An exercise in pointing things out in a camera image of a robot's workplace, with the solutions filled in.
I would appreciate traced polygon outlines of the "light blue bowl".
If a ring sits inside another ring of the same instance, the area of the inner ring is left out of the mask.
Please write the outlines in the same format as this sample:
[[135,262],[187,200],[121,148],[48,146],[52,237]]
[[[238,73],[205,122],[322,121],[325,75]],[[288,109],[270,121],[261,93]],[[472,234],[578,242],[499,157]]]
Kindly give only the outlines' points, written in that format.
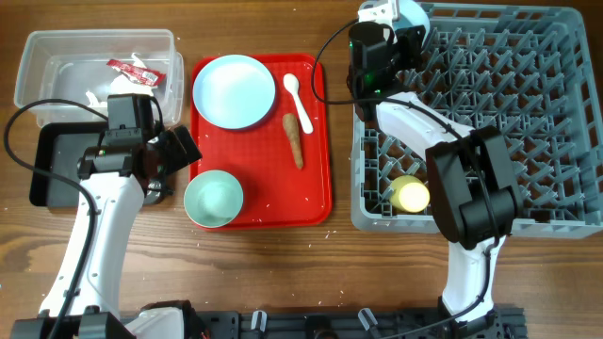
[[395,30],[414,26],[423,26],[427,33],[431,30],[431,23],[427,13],[414,0],[397,1],[399,18],[393,23]]

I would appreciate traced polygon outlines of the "brown root vegetable stick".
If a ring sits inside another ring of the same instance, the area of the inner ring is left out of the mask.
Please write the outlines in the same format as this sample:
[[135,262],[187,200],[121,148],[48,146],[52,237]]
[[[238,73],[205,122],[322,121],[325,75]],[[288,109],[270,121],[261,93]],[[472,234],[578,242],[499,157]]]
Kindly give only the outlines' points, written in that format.
[[283,115],[282,123],[289,141],[295,165],[301,170],[303,168],[303,157],[297,118],[293,114],[287,113]]

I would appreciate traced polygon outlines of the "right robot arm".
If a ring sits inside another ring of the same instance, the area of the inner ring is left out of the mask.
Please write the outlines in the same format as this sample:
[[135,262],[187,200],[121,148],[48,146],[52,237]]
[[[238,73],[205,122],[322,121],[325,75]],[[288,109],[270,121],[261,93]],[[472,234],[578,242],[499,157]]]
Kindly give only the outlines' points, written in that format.
[[431,208],[448,241],[446,320],[466,330],[494,311],[497,257],[523,208],[503,135],[448,119],[404,87],[398,72],[420,63],[426,28],[355,20],[349,31],[348,87],[361,121],[409,147],[427,167]]

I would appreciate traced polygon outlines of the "yellow plastic cup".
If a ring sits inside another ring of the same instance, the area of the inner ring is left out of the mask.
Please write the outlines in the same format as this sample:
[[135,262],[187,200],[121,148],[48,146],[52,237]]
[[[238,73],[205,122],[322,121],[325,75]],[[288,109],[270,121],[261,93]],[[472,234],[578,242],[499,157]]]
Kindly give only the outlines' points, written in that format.
[[403,175],[392,181],[390,203],[403,212],[419,213],[431,200],[429,189],[415,176]]

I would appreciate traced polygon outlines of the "light blue plate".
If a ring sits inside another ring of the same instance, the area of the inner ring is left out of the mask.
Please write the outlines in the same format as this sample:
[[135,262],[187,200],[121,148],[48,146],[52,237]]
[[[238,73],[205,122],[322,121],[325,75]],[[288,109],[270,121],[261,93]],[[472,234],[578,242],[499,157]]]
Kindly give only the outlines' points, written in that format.
[[221,56],[195,77],[192,100],[199,115],[227,130],[251,127],[263,120],[276,99],[275,80],[264,64],[250,56]]

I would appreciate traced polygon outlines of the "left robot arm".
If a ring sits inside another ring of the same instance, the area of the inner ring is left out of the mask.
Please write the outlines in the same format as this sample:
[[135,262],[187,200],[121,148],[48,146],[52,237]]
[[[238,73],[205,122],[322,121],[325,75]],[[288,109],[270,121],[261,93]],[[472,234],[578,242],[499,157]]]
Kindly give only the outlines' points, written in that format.
[[86,150],[73,232],[57,280],[32,319],[14,323],[14,338],[203,338],[207,329],[187,300],[143,307],[120,320],[119,289],[128,238],[157,166],[168,173],[199,160],[190,132],[178,126],[141,143],[124,131]]

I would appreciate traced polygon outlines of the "pale green rice bowl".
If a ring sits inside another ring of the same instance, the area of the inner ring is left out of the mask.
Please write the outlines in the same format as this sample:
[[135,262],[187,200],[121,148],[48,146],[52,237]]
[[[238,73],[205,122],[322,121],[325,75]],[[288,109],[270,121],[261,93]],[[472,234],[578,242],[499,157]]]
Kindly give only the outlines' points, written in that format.
[[197,225],[214,229],[232,222],[242,210],[244,193],[238,179],[223,170],[197,175],[184,194],[187,216]]

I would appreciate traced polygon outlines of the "white plastic spoon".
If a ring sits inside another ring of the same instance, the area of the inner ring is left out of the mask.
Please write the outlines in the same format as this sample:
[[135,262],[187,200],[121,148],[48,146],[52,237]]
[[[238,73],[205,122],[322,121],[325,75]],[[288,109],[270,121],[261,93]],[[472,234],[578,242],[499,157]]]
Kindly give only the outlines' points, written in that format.
[[286,73],[283,77],[283,83],[285,89],[292,96],[293,102],[296,106],[298,118],[301,123],[301,129],[306,135],[312,134],[314,132],[314,127],[299,95],[300,82],[298,78],[293,73]]

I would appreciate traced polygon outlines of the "red sauce packet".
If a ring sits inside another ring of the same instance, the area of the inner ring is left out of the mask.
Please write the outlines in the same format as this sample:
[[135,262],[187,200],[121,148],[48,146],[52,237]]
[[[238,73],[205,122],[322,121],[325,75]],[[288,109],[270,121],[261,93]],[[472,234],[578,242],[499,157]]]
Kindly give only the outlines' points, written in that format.
[[106,65],[126,75],[131,82],[151,88],[156,88],[166,77],[166,74],[159,71],[124,63],[117,59],[110,59]]

